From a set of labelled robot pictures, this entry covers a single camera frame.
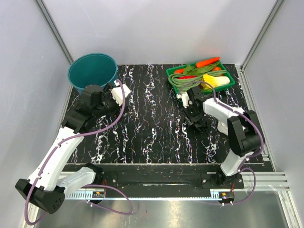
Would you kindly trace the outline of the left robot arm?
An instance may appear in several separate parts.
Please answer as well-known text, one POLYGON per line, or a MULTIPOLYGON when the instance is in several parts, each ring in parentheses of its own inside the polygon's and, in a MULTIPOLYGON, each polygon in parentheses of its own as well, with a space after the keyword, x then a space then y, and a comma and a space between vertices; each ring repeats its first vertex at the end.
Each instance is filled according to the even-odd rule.
POLYGON ((67 196, 83 186, 101 186, 103 170, 91 163, 67 177, 59 176, 84 137, 93 134, 91 129, 97 119, 117 114, 113 123, 119 121, 130 92, 127 85, 120 84, 117 80, 107 83, 105 87, 88 85, 81 92, 78 100, 66 112, 58 135, 43 161, 27 179, 19 179, 15 185, 26 204, 31 203, 48 214, 53 214, 67 196))

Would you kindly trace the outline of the black trash bag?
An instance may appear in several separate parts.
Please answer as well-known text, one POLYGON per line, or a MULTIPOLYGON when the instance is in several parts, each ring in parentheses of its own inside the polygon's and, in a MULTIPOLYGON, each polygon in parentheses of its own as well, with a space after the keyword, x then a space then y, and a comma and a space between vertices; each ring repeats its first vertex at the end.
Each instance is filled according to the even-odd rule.
POLYGON ((217 131, 217 122, 212 118, 188 118, 188 126, 198 133, 217 131))

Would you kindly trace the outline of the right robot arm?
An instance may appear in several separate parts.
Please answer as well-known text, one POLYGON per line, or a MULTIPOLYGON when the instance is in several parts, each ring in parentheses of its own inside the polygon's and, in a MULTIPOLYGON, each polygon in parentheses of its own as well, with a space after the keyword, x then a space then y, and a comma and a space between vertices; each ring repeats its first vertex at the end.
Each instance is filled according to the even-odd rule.
POLYGON ((177 98, 182 101, 180 110, 189 126, 201 131, 206 127, 203 118, 209 115, 218 120, 218 130, 228 136, 229 153, 216 176, 217 184, 227 188, 245 160, 263 150, 264 136, 257 114, 231 107, 212 94, 204 95, 198 86, 178 93, 177 98))

